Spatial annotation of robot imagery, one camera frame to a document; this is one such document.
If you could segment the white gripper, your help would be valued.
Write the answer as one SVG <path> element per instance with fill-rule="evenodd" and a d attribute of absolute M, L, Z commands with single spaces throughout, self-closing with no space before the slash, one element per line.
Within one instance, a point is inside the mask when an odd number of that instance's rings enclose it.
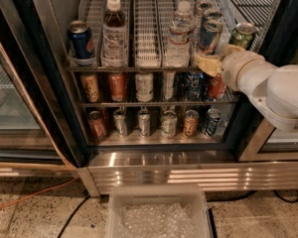
<path fill-rule="evenodd" d="M 245 51 L 244 48 L 236 45 L 223 44 L 221 52 L 223 56 L 196 55 L 196 64 L 202 72 L 212 77 L 216 77 L 221 72 L 223 83 L 234 91 L 238 91 L 238 75 L 248 63 L 254 60 L 265 61 L 263 56 Z"/>

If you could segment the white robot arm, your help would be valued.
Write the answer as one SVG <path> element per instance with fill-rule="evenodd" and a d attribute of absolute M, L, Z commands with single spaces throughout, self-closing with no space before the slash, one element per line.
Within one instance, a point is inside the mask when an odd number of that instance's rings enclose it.
<path fill-rule="evenodd" d="M 298 131 L 298 64 L 278 67 L 252 51 L 225 44 L 219 55 L 196 52 L 197 67 L 242 92 L 274 127 Z"/>

